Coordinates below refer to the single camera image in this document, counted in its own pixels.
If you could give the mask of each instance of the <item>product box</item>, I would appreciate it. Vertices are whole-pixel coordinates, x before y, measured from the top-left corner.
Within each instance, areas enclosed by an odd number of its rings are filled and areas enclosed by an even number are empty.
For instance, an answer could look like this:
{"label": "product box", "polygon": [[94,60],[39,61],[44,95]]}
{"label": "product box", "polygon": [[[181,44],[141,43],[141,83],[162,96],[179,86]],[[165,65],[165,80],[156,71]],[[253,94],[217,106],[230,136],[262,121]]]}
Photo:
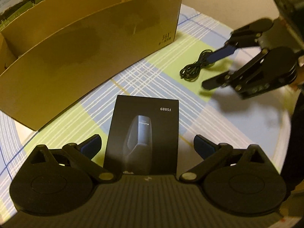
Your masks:
{"label": "product box", "polygon": [[0,110],[39,130],[174,41],[181,0],[43,0],[0,32]]}
{"label": "product box", "polygon": [[103,167],[116,174],[176,174],[178,123],[178,100],[118,95]]}

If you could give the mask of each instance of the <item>table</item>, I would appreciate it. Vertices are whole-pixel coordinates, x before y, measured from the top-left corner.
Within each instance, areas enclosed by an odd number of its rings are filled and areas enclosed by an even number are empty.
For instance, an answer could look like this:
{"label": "table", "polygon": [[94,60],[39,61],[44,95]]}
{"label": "table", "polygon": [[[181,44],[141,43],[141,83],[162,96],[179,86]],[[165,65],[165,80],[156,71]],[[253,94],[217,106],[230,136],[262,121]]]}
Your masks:
{"label": "table", "polygon": [[243,101],[228,87],[213,91],[201,89],[203,80],[238,68],[255,56],[258,48],[236,51],[231,57],[202,70],[195,82],[180,79],[180,69],[196,61],[202,50],[221,47],[231,32],[227,26],[190,7],[182,5],[180,11],[174,43],[100,85],[42,131],[31,131],[0,112],[2,222],[16,212],[9,196],[10,182],[36,145],[61,148],[68,142],[80,143],[99,134],[102,149],[93,161],[103,164],[118,94],[179,100],[177,176],[202,161],[193,149],[196,134],[215,143],[227,142],[235,148],[259,144],[278,171],[281,170],[296,95],[288,88],[281,88]]}

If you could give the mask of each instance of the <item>blue line on tablecloth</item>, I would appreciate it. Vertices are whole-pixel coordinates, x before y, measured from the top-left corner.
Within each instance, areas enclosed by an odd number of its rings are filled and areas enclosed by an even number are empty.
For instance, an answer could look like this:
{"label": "blue line on tablecloth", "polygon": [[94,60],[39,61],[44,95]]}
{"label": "blue line on tablecloth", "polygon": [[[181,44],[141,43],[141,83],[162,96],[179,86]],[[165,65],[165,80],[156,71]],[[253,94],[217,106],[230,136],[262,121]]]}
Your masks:
{"label": "blue line on tablecloth", "polygon": [[2,154],[2,150],[1,150],[1,146],[0,146],[0,153],[1,153],[1,156],[2,156],[2,158],[3,158],[4,165],[5,165],[5,168],[4,168],[3,171],[0,173],[0,176],[2,175],[2,173],[3,173],[3,172],[5,171],[5,169],[6,169],[7,172],[9,173],[9,177],[11,178],[11,180],[13,180],[13,178],[12,178],[12,176],[11,176],[11,174],[10,174],[8,168],[7,168],[8,164],[5,163],[5,160],[4,160],[4,157],[3,157],[3,154]]}
{"label": "blue line on tablecloth", "polygon": [[179,25],[183,24],[184,22],[186,22],[186,21],[188,21],[188,20],[191,20],[191,19],[194,18],[194,17],[199,16],[200,14],[201,14],[201,13],[198,13],[198,14],[196,14],[196,15],[194,15],[194,16],[188,18],[188,19],[186,19],[185,21],[182,21],[181,23],[179,23],[179,24],[177,24],[177,25],[179,26]]}
{"label": "blue line on tablecloth", "polygon": [[20,148],[20,150],[12,157],[12,159],[7,163],[7,164],[5,164],[5,162],[4,162],[4,164],[6,165],[5,166],[5,168],[0,172],[0,176],[2,175],[2,173],[5,171],[5,169],[7,169],[7,167],[9,166],[9,164],[14,160],[14,158],[16,158],[18,155],[19,155],[19,153],[21,153],[21,151],[25,148],[25,146],[35,137],[35,135],[38,133],[38,131],[31,137],[31,139],[29,139],[28,140],[28,142],[27,143],[25,143],[25,145],[24,146],[22,146],[21,148]]}
{"label": "blue line on tablecloth", "polygon": [[[197,24],[197,25],[199,25],[199,26],[201,26],[201,27],[204,27],[204,28],[206,28],[207,30],[209,30],[209,31],[211,31],[211,32],[213,32],[214,34],[216,34],[216,35],[218,35],[218,36],[220,36],[222,39],[225,39],[225,40],[228,40],[227,38],[225,38],[223,35],[221,35],[221,34],[219,34],[219,33],[217,33],[216,31],[214,31],[214,30],[212,30],[212,29],[210,29],[209,27],[206,27],[206,26],[204,26],[204,25],[202,25],[202,24],[200,24],[200,23],[198,23],[198,22],[196,22],[196,21],[194,21],[194,20],[192,20],[192,18],[193,17],[191,17],[191,18],[189,18],[189,19],[187,19],[187,20],[185,20],[185,21],[191,21],[191,22],[193,22],[193,23],[195,23],[195,24]],[[253,56],[252,55],[250,55],[247,51],[245,51],[244,49],[240,49],[241,51],[243,51],[246,55],[248,55],[248,56],[250,56],[251,58],[253,58]]]}
{"label": "blue line on tablecloth", "polygon": [[180,13],[179,15],[184,16],[186,19],[188,19],[188,17],[186,15],[184,15],[183,13]]}

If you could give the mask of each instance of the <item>black cable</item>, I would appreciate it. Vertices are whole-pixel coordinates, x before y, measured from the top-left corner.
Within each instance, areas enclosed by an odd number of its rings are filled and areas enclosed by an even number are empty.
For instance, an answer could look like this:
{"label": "black cable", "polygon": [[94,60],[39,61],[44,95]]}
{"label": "black cable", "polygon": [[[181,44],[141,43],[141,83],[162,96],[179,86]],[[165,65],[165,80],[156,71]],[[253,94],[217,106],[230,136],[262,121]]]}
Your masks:
{"label": "black cable", "polygon": [[179,72],[180,78],[185,79],[186,81],[195,81],[198,78],[201,69],[210,65],[210,63],[206,60],[210,53],[212,53],[212,50],[210,49],[203,50],[196,62],[186,65]]}

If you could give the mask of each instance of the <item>black box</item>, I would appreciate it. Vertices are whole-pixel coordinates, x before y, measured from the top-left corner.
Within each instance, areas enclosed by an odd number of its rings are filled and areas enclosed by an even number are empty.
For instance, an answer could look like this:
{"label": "black box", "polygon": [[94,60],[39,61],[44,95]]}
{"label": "black box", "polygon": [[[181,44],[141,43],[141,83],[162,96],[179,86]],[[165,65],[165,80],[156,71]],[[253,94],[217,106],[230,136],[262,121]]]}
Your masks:
{"label": "black box", "polygon": [[178,122],[178,100],[118,95],[103,167],[116,174],[176,174]]}

